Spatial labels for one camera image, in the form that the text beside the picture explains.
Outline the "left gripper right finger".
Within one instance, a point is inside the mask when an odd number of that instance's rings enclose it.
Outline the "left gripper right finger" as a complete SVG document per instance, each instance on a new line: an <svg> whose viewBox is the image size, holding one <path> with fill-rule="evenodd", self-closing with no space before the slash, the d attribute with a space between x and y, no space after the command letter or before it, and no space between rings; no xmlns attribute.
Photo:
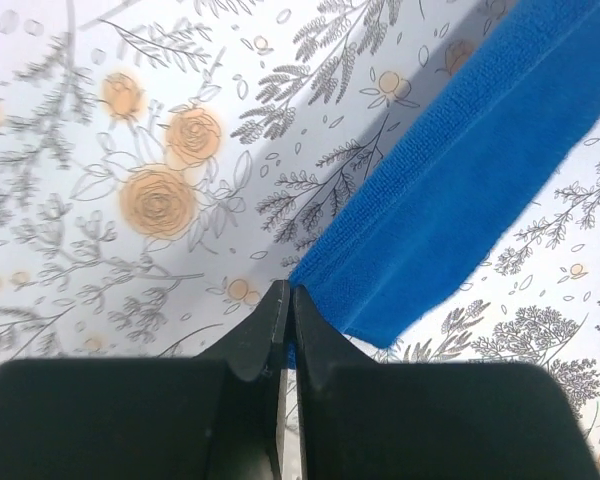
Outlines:
<svg viewBox="0 0 600 480"><path fill-rule="evenodd" d="M595 479L551 376L520 363L381 364L292 294L306 479Z"/></svg>

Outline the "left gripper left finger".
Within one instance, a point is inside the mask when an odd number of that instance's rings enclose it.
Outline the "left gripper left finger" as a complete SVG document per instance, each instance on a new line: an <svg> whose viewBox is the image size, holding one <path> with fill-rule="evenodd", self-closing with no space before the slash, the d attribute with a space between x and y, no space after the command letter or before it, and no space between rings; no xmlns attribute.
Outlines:
<svg viewBox="0 0 600 480"><path fill-rule="evenodd" d="M0 365L0 479L278 479L289 285L201 354Z"/></svg>

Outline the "blue towel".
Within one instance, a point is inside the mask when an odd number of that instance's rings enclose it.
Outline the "blue towel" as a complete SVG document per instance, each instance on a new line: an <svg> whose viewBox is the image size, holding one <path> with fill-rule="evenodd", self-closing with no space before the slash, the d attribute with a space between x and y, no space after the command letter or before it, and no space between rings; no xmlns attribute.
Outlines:
<svg viewBox="0 0 600 480"><path fill-rule="evenodd" d="M390 346L475 270L600 117L600 1L521 1L291 274L299 341Z"/></svg>

